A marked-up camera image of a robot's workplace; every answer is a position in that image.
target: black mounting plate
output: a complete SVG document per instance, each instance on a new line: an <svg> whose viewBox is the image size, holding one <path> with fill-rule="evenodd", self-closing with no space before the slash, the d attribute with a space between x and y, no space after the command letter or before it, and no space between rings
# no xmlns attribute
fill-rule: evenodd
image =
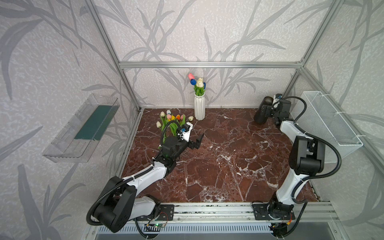
<svg viewBox="0 0 384 240"><path fill-rule="evenodd" d="M175 205L173 204L160 204L160 212L165 212L168 216L168 221L173 220L173 214L175 210ZM156 221L167 221L167 216L165 214L160 214ZM137 218L138 221L149 221L151 220L149 216L141 216Z"/></svg>
<svg viewBox="0 0 384 240"><path fill-rule="evenodd" d="M268 205L269 204L262 204L262 203L253 203L252 209L253 214L255 215L255 220L290 220L292 215L292 220L296 219L295 214L293 211L291 212L291 215L284 215L279 219L272 218L268 213Z"/></svg>

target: leaf pattern wallpaper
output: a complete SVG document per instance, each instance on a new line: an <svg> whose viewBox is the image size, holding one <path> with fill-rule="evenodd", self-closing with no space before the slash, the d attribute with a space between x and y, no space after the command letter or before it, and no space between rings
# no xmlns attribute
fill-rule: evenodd
<svg viewBox="0 0 384 240"><path fill-rule="evenodd" d="M331 1L95 3L120 61L299 61ZM147 107L191 107L189 73L207 82L209 107L254 107L264 96L283 92L293 72L125 69L140 105Z"/></svg>
<svg viewBox="0 0 384 240"><path fill-rule="evenodd" d="M0 239L79 239L138 112L82 1L0 0ZM91 93L120 108L86 164L45 147Z"/></svg>
<svg viewBox="0 0 384 240"><path fill-rule="evenodd" d="M384 1L346 0L308 61L313 73L364 134L384 153ZM292 94L311 91L298 80ZM313 181L330 200L351 240L382 239L384 176L361 150L330 178Z"/></svg>

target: transparent acrylic box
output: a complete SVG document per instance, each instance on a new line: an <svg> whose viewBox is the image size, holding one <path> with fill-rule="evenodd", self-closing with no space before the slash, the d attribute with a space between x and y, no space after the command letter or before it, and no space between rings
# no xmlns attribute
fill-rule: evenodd
<svg viewBox="0 0 384 240"><path fill-rule="evenodd" d="M88 162L119 106L116 97L91 94L43 156L53 162Z"/></svg>

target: marble floor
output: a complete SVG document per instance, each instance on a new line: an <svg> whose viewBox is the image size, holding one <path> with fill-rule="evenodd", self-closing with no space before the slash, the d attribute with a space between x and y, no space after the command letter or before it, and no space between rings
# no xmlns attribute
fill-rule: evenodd
<svg viewBox="0 0 384 240"><path fill-rule="evenodd" d="M151 164L158 152L156 122L166 109L145 109L123 176ZM173 115L194 114L193 109L171 109ZM187 148L175 169L140 195L162 202L267 202L288 174L291 142L269 119L253 121L256 109L206 109L204 120L193 120L191 140L205 132L199 149ZM307 183L298 199L317 201Z"/></svg>

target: white tulip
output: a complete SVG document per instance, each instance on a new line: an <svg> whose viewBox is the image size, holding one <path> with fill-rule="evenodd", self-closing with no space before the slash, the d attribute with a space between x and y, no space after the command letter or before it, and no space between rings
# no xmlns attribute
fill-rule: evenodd
<svg viewBox="0 0 384 240"><path fill-rule="evenodd" d="M199 88L203 88L203 87L204 87L204 83L203 83L203 82L197 82L196 85L197 85Z"/></svg>

